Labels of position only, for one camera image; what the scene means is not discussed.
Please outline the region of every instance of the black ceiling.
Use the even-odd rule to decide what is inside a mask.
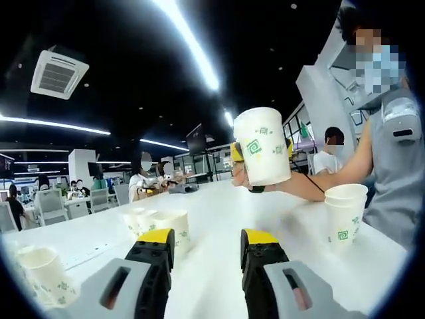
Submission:
[[[181,141],[202,122],[215,145],[229,143],[232,132],[223,108],[237,115],[272,106],[285,120],[301,101],[295,85],[301,67],[315,62],[340,1],[178,4],[217,75],[217,92],[208,89],[186,42],[152,0],[8,3],[0,31],[0,113],[112,134],[0,122],[0,143],[92,148],[101,160],[129,160],[135,149],[143,149],[158,160],[181,151],[138,139],[186,148]],[[40,52],[54,45],[78,52],[90,65],[70,100],[30,93]],[[51,155],[42,156],[50,160]],[[34,156],[28,154],[27,160]]]

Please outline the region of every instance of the wrist strap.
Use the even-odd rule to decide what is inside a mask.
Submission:
[[[252,189],[250,189],[251,193],[262,193],[266,186],[252,186]]]

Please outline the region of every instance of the ceiling light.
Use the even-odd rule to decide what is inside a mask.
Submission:
[[[169,144],[165,144],[165,143],[161,143],[161,142],[149,141],[149,140],[145,140],[143,138],[141,138],[140,141],[145,142],[145,143],[165,146],[166,148],[175,148],[176,150],[182,150],[182,151],[186,151],[186,152],[189,151],[187,148],[180,148],[179,146],[169,145]]]
[[[23,173],[15,173],[15,175],[30,175],[30,174],[54,174],[60,171],[25,171]]]
[[[131,164],[130,161],[97,161],[97,164]]]
[[[189,46],[193,57],[195,58],[202,75],[204,76],[207,86],[211,90],[218,90],[218,79],[214,74],[213,68],[205,56],[201,46],[196,41],[195,36],[184,20],[181,12],[175,1],[152,0],[158,7],[160,7],[172,20],[177,30],[181,33],[182,37]]]
[[[15,160],[14,158],[11,158],[10,156],[7,156],[7,155],[5,155],[5,154],[2,154],[2,153],[0,153],[0,156],[3,156],[4,158],[9,158],[10,160]]]
[[[30,118],[10,118],[8,116],[0,116],[0,121],[55,126],[57,128],[69,128],[71,130],[85,131],[85,132],[91,132],[91,133],[97,133],[97,134],[103,134],[103,135],[111,135],[111,133],[109,132],[94,130],[92,128],[83,128],[81,126],[75,126],[70,124],[54,123],[54,122],[47,122],[47,121],[41,121],[41,120],[32,120]]]
[[[232,117],[232,114],[230,114],[230,112],[225,112],[224,113],[224,117],[226,118],[228,125],[230,125],[230,127],[232,128],[233,127],[233,117]]]
[[[0,150],[3,153],[19,153],[19,152],[56,152],[56,153],[69,153],[66,150],[42,150],[42,149],[13,149],[13,150]]]
[[[15,164],[67,164],[67,161],[16,161]]]

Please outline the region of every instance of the ceiling air conditioner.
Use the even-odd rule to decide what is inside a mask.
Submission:
[[[88,64],[51,51],[42,51],[31,92],[69,100],[88,70]]]

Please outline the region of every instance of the black cable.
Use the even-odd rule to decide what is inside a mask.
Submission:
[[[300,173],[302,173],[302,170],[301,170],[301,168],[299,168],[299,166],[292,160],[292,159],[290,159],[290,161],[291,161],[291,163],[293,163],[294,165],[295,165],[295,167],[298,169],[298,171],[300,172]],[[320,188],[320,186],[318,186],[318,184],[316,184],[310,177],[308,177],[308,175],[306,174],[306,173],[302,173],[304,176],[306,176],[307,178],[308,178],[308,180],[310,181],[310,182],[312,182],[313,184],[314,184],[314,186],[316,186],[318,189],[320,189],[320,191],[324,194],[325,193],[325,191],[324,190],[322,190],[322,188]]]

